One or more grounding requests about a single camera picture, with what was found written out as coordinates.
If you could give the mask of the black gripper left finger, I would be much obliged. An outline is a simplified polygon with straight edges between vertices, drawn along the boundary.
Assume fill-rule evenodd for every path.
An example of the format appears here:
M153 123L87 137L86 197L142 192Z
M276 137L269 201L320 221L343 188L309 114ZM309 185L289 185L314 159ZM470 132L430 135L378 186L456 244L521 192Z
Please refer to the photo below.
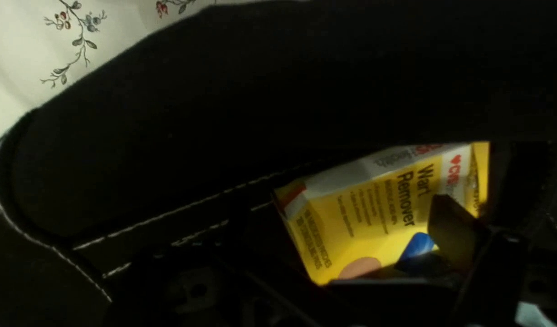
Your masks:
M202 244L136 257L102 327L327 327L327 315L287 264Z

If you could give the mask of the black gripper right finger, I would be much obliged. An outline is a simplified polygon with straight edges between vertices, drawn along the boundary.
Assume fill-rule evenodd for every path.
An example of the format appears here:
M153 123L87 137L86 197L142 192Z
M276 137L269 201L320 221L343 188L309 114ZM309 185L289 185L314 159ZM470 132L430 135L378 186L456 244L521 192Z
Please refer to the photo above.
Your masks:
M523 303L557 327L557 250L432 199L438 250L329 284L370 327L523 327Z

